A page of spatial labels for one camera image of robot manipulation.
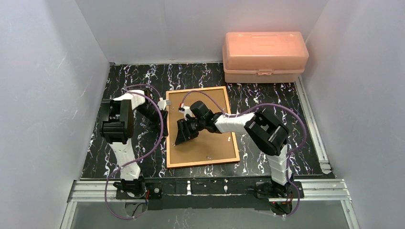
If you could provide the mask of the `brown backing board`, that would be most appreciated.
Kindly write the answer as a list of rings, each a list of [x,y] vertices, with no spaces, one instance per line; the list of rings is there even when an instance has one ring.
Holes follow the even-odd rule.
[[[199,135],[185,143],[175,144],[178,133],[177,121],[183,118],[183,114],[178,111],[183,97],[189,92],[189,89],[167,91],[166,98],[171,101],[168,107],[167,126],[169,135],[166,138],[167,145],[167,167],[194,167],[209,164],[238,163],[240,161],[239,150],[234,133],[215,134],[202,130]],[[201,92],[207,93],[212,97],[221,108],[229,113],[230,104],[226,87],[208,87],[196,88],[196,93],[189,94],[184,103],[190,106],[196,101],[202,101],[207,108],[214,113],[220,109],[207,96]]]

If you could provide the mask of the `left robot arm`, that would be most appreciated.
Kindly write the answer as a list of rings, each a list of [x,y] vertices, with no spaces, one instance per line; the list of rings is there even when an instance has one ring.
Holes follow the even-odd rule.
[[[100,135],[112,148],[119,166],[120,181],[113,185],[121,192],[132,198],[142,198],[147,194],[147,188],[141,168],[135,162],[132,146],[134,134],[135,112],[139,112],[149,120],[149,125],[157,129],[158,134],[168,135],[167,106],[170,100],[158,97],[155,102],[151,92],[144,90],[129,90],[122,96],[103,100],[100,113]]]

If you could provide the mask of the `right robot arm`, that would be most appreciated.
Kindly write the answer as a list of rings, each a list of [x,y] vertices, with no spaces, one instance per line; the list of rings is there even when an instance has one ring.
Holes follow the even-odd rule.
[[[271,169],[268,188],[256,188],[260,195],[292,199],[293,173],[288,165],[289,129],[263,104],[254,112],[245,114],[214,113],[205,103],[197,101],[190,107],[181,104],[179,112],[184,118],[177,121],[178,133],[175,144],[195,139],[199,132],[240,133],[248,135],[258,149],[266,154]]]

